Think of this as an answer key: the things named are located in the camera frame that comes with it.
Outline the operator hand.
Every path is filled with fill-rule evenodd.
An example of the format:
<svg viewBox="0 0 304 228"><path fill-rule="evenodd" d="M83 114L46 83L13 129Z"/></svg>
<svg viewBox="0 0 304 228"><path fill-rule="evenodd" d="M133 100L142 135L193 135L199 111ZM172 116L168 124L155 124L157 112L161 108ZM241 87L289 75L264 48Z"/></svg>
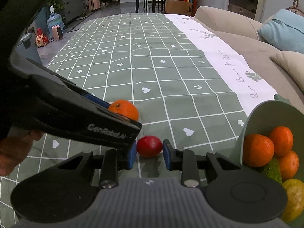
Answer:
<svg viewBox="0 0 304 228"><path fill-rule="evenodd" d="M28 156L34 141L39 141L44 132L32 130L24 137L7 137L0 144L1 177L11 174L15 167Z"/></svg>

